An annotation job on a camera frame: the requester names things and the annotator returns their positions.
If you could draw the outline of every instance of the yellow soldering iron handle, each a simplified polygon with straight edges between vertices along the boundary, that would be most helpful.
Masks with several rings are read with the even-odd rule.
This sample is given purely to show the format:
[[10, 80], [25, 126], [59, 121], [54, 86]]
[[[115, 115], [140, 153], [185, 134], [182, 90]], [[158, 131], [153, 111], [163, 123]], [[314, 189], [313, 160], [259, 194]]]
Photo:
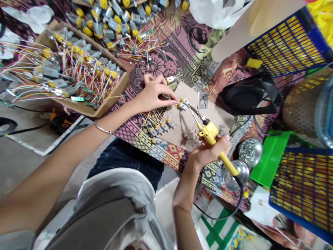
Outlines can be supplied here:
[[[215, 136], [219, 133], [218, 129], [215, 127], [215, 125], [212, 122], [209, 122], [205, 127], [201, 127], [200, 124], [197, 124], [197, 127], [200, 129], [198, 136], [205, 138], [205, 140], [209, 143], [209, 145], [214, 145], [216, 143]], [[220, 160], [223, 162], [225, 167], [229, 170], [232, 176], [239, 175], [239, 172], [235, 167], [231, 164], [231, 161], [228, 159], [228, 157], [221, 152], [220, 154]]]

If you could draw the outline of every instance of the soldering iron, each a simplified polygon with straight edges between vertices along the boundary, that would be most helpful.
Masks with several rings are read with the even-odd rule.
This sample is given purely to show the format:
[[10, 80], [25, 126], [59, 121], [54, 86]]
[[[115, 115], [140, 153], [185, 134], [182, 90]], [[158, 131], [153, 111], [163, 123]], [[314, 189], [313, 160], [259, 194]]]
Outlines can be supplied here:
[[[216, 128], [216, 126], [206, 117], [202, 116], [193, 106], [188, 105], [188, 107], [190, 108], [190, 111], [197, 123], [197, 127], [199, 129], [198, 132], [198, 136], [199, 137], [203, 137], [209, 145], [213, 146], [216, 144], [216, 137], [219, 133], [219, 130]], [[197, 119], [194, 116], [194, 113], [200, 118], [200, 120], [202, 121], [202, 124], [205, 125], [204, 127], [201, 126], [200, 123], [198, 123]], [[222, 217], [222, 218], [212, 218], [210, 216], [208, 216], [208, 218], [214, 219], [214, 220], [223, 220], [223, 219], [227, 219], [230, 216], [234, 215], [239, 206], [240, 203], [243, 199], [243, 183], [239, 178], [239, 171], [232, 165], [231, 161], [228, 159], [228, 157], [224, 154], [224, 152], [221, 152], [219, 159], [223, 162], [223, 164], [225, 165], [225, 167], [228, 169], [228, 171], [231, 173], [231, 175], [235, 178], [235, 181], [237, 182], [237, 184], [240, 187], [240, 199], [238, 201], [238, 204], [236, 206], [236, 209], [228, 216]]]

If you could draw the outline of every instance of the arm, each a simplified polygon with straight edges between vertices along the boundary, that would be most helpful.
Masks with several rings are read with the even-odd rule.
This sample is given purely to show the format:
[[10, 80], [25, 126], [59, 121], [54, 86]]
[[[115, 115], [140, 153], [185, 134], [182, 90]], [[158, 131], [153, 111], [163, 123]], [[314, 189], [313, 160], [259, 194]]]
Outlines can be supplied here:
[[211, 147], [206, 141], [195, 148], [180, 177], [179, 184], [173, 196], [172, 211], [176, 231], [177, 248], [179, 250], [201, 250], [201, 243], [191, 218], [194, 190], [200, 170], [207, 164], [218, 161], [220, 153], [228, 154], [231, 143], [230, 136], [217, 139]]
[[[107, 131], [117, 130], [133, 115], [177, 103], [174, 92], [163, 76], [145, 76], [146, 87], [133, 100], [98, 121]], [[161, 101], [159, 94], [172, 100]], [[79, 132], [50, 155], [26, 180], [0, 201], [0, 235], [23, 230], [37, 230], [61, 195], [80, 162], [107, 138], [94, 124]]]

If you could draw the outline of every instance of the green plastic tray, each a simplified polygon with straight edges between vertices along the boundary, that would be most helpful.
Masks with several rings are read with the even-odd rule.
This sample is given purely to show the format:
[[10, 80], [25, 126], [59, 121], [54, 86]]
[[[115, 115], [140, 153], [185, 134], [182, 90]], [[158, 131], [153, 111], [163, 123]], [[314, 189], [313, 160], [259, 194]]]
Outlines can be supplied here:
[[[276, 134], [279, 131], [269, 131], [268, 134]], [[255, 166], [250, 174], [250, 178], [259, 184], [270, 188], [275, 173], [280, 164], [283, 152], [287, 146], [291, 131], [283, 131], [278, 136], [267, 136], [263, 144], [263, 155], [257, 166]]]

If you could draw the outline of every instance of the hand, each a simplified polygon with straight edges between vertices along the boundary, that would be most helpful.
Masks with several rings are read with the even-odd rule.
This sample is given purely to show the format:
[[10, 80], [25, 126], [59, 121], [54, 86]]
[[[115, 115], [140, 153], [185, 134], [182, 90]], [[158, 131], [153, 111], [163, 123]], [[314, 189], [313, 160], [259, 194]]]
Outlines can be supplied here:
[[187, 165], [192, 165], [192, 167], [198, 171], [207, 164], [218, 161], [221, 152], [228, 155], [231, 149], [229, 135], [216, 138], [216, 144], [214, 146], [209, 145], [203, 137], [199, 137], [199, 140], [201, 141], [201, 145], [192, 151], [187, 162]]
[[[154, 78], [151, 74], [143, 76], [145, 88], [133, 100], [132, 106], [137, 109], [137, 113], [148, 112], [150, 110], [177, 104], [177, 96], [171, 88], [167, 86], [167, 81], [162, 75]], [[169, 95], [171, 100], [160, 100], [160, 94]]]

